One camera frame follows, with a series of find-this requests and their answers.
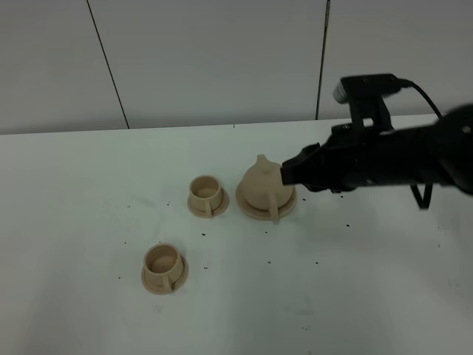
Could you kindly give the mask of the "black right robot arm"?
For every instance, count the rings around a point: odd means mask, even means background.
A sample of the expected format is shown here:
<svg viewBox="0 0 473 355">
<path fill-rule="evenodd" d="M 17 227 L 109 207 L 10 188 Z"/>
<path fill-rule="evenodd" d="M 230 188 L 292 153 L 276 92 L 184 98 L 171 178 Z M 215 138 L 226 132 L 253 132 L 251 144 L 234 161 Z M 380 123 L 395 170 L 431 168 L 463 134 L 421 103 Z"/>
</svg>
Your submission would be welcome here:
<svg viewBox="0 0 473 355">
<path fill-rule="evenodd" d="M 420 209 L 429 208 L 435 184 L 470 195 L 472 106 L 408 129 L 334 126 L 326 143 L 306 146 L 280 172 L 283 184 L 301 184 L 311 192 L 409 186 Z"/>
</svg>

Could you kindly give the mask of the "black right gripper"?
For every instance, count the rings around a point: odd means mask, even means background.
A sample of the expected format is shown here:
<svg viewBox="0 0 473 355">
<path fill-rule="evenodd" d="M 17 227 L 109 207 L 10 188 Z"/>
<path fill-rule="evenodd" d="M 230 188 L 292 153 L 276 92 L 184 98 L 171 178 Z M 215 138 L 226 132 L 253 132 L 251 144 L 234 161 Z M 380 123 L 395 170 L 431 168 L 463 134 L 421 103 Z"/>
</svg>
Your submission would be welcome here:
<svg viewBox="0 0 473 355">
<path fill-rule="evenodd" d="M 427 126 L 388 133 L 333 133 L 324 144 L 306 146 L 281 167 L 285 185 L 312 192 L 348 192 L 365 186 L 442 183 L 443 169 L 426 137 Z"/>
</svg>

